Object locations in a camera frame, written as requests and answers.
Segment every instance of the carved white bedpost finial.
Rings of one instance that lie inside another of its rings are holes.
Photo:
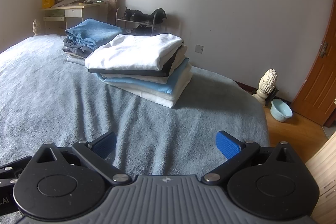
[[[275,88],[278,73],[274,69],[269,69],[265,75],[260,79],[259,89],[256,94],[252,96],[258,100],[260,104],[265,105],[265,99]]]
[[[35,19],[33,22],[33,32],[35,35],[41,35],[41,23],[38,19]]]

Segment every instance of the wooden floor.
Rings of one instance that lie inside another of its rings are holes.
[[[264,108],[271,146],[280,141],[287,141],[295,149],[301,159],[309,160],[327,141],[327,137],[320,125],[293,113],[293,117],[286,122],[275,120],[269,108]]]

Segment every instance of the gray ribbed plate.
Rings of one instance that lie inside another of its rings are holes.
[[[28,217],[18,224],[42,224]],[[308,216],[270,221],[234,205],[218,186],[200,183],[196,176],[138,176],[127,186],[112,188],[106,200],[87,215],[63,224],[314,224]]]

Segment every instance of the stack of folded clothes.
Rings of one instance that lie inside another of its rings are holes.
[[[186,50],[172,34],[120,34],[91,53],[85,66],[104,83],[173,107],[192,77]]]
[[[63,41],[62,49],[69,55],[85,59],[94,50],[110,42],[122,31],[122,28],[94,19],[86,19],[65,31],[67,37]]]

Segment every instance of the bed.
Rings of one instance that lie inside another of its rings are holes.
[[[192,67],[191,82],[170,109],[67,62],[63,39],[30,37],[0,54],[0,165],[33,155],[48,140],[70,146],[113,130],[117,146],[107,160],[129,175],[200,178],[225,161],[215,145],[219,130],[269,144],[262,105],[233,80]]]

